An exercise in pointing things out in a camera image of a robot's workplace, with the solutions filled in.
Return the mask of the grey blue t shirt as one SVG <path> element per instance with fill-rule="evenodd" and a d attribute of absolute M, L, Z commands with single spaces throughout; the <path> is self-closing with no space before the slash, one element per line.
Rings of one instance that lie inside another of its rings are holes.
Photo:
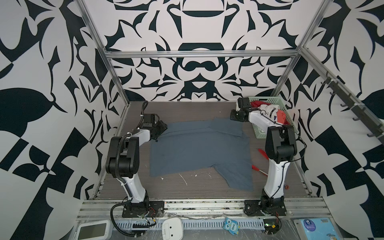
<path fill-rule="evenodd" d="M 241 122 L 226 118 L 170 123 L 151 142 L 150 175 L 213 167 L 233 189 L 253 190 L 250 139 Z"/>

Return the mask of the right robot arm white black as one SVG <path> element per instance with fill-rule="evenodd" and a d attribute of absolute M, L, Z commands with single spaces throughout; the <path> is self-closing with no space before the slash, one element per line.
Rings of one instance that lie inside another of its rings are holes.
<path fill-rule="evenodd" d="M 278 121 L 279 108 L 274 105 L 253 107 L 249 98 L 238 99 L 238 110 L 232 110 L 230 119 L 250 122 L 266 133 L 265 152 L 269 159 L 268 178 L 259 201 L 245 201 L 247 216 L 284 216 L 284 184 L 288 167 L 297 154 L 295 129 Z"/>

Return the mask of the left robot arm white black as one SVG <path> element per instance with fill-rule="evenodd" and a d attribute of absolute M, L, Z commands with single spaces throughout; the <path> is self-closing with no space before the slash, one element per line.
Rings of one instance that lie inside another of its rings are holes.
<path fill-rule="evenodd" d="M 158 138 L 168 129 L 157 114 L 146 114 L 149 102 L 144 101 L 140 121 L 136 128 L 121 137 L 113 137 L 106 161 L 106 172 L 117 179 L 127 194 L 124 204 L 137 215 L 150 208 L 146 189 L 142 186 L 138 171 L 140 167 L 140 146 Z"/>

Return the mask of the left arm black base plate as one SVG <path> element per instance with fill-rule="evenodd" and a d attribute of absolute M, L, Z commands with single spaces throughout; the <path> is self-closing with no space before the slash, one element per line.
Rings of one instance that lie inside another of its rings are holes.
<path fill-rule="evenodd" d="M 164 212 L 164 201 L 149 201 L 142 203 L 128 203 L 124 205 L 122 217 L 156 217 Z"/>

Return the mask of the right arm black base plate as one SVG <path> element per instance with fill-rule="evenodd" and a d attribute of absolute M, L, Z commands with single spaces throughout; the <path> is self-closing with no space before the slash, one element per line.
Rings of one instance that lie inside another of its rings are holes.
<path fill-rule="evenodd" d="M 254 216 L 285 216 L 287 209 L 284 200 L 281 199 L 264 199 L 261 200 L 245 200 L 244 213 L 249 217 Z"/>

